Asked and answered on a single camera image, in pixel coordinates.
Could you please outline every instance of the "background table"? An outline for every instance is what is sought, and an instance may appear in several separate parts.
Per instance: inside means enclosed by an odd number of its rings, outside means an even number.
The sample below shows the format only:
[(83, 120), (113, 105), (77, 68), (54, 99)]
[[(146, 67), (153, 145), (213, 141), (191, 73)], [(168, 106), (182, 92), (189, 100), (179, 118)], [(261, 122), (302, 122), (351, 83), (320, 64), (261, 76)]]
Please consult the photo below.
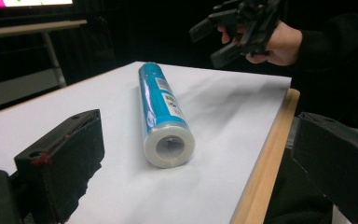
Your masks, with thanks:
[(196, 139), (185, 165), (143, 153), (131, 63), (0, 111), (0, 169), (74, 114), (100, 109), (105, 157), (68, 223), (262, 223), (298, 92), (289, 77), (161, 64)]

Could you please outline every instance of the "black sleeve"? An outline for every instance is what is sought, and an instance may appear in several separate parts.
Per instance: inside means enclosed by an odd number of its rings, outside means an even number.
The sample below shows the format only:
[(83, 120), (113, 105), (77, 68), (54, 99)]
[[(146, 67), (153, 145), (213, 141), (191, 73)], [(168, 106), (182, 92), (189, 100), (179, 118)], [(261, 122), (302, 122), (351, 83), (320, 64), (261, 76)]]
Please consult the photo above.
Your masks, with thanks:
[(358, 14), (335, 17), (321, 31), (301, 32), (296, 70), (329, 69), (358, 57)]

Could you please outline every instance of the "person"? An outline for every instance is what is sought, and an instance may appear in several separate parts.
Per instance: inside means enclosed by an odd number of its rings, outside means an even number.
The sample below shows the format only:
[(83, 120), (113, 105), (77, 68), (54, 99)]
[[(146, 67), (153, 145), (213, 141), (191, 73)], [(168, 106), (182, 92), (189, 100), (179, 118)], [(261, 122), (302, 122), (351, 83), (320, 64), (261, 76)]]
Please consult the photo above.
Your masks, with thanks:
[[(228, 35), (226, 27), (219, 26), (217, 30), (222, 33), (222, 43), (237, 41)], [(239, 25), (237, 32), (245, 33), (246, 27)], [(310, 90), (310, 95), (315, 96), (316, 104), (324, 103), (332, 109), (315, 111), (356, 127), (358, 14), (346, 13), (336, 16), (327, 21), (319, 31), (296, 29), (279, 21), (266, 50), (268, 55), (248, 53), (245, 58), (254, 64), (272, 63), (284, 66), (292, 72), (291, 74), (299, 73), (300, 76), (310, 76), (311, 79), (322, 77), (325, 83), (318, 84), (325, 89)], [(309, 182), (306, 173), (291, 160), (290, 148), (287, 148), (283, 154), (265, 223), (331, 223), (332, 209), (332, 202), (325, 199)]]
[[(236, 41), (224, 26), (217, 30), (222, 33), (222, 43)], [(237, 32), (246, 29), (239, 26)], [(319, 31), (296, 29), (279, 21), (266, 50), (268, 55), (248, 53), (246, 60), (285, 66), (294, 82), (304, 79), (298, 111), (322, 114), (358, 128), (358, 14), (338, 15)]]

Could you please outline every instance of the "roll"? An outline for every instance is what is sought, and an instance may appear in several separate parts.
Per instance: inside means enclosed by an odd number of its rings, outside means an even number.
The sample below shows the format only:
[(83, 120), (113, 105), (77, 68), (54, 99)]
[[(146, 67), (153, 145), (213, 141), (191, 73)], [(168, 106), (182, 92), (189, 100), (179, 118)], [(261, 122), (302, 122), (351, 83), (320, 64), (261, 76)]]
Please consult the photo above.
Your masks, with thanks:
[(156, 63), (143, 64), (139, 85), (146, 158), (160, 168), (186, 163), (194, 152), (194, 135), (161, 68)]

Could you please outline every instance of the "dark background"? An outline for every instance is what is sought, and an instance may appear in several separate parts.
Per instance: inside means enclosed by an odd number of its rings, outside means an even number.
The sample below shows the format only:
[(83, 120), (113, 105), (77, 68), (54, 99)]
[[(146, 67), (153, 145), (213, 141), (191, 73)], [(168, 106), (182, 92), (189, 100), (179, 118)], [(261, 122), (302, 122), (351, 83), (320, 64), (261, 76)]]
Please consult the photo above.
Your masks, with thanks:
[[(72, 85), (134, 61), (213, 69), (210, 55), (223, 47), (220, 34), (216, 31), (193, 43), (188, 31), (222, 2), (74, 0), (71, 6), (0, 9), (0, 27), (87, 20), (80, 28), (50, 34), (66, 83)], [(332, 0), (328, 5), (322, 0), (282, 0), (281, 6), (282, 20), (301, 29), (317, 30), (338, 14), (358, 13), (358, 1), (349, 0)], [(0, 38), (0, 81), (50, 67), (41, 35)], [(314, 94), (320, 90), (323, 77), (305, 77), (269, 63), (255, 65), (242, 57), (221, 69), (292, 77), (292, 88), (301, 92), (296, 113), (329, 115), (328, 103), (319, 104)]]

